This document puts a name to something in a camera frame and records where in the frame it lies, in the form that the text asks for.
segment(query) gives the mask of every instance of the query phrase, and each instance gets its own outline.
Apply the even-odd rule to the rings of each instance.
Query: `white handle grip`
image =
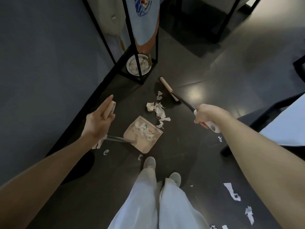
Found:
[[[220,128],[218,127],[218,125],[216,125],[214,122],[212,121],[207,121],[204,122],[213,132],[215,133],[221,133]]]

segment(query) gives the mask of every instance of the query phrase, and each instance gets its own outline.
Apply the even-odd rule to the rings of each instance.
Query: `hand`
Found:
[[[109,114],[108,118],[104,120],[102,114],[111,103],[113,95],[109,96],[94,112],[86,117],[86,124],[81,137],[89,136],[93,139],[94,144],[103,138],[109,130],[111,122],[115,118],[115,114]]]
[[[196,109],[197,109],[197,114],[194,122],[196,124],[198,123],[201,124],[206,129],[209,129],[209,127],[204,122],[207,121],[215,122],[216,121],[215,116],[219,114],[230,115],[230,113],[227,112],[226,110],[209,104],[200,104]]]

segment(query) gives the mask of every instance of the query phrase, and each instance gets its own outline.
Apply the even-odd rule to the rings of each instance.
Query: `pants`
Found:
[[[156,229],[158,225],[155,171],[143,169],[132,190],[108,229]],[[205,218],[195,210],[185,193],[166,178],[160,201],[159,229],[210,229]]]

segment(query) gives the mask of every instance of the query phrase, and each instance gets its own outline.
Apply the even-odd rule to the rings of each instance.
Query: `gray wall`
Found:
[[[45,157],[112,66],[81,0],[0,0],[0,185]]]

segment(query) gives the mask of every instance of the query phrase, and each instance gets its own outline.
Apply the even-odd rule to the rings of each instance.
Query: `dustpan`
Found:
[[[137,135],[134,131],[135,123],[139,122],[140,124],[145,123],[148,127],[148,130],[150,130],[154,134],[154,140],[148,141],[146,138],[142,138],[141,136]],[[129,140],[134,140],[137,143],[132,144],[134,147],[136,147],[141,153],[147,154],[151,148],[154,146],[156,141],[159,139],[159,137],[162,135],[163,131],[158,129],[156,126],[154,126],[152,123],[150,123],[148,120],[144,119],[143,117],[139,116],[132,124],[128,127],[128,129],[124,132],[124,138]]]

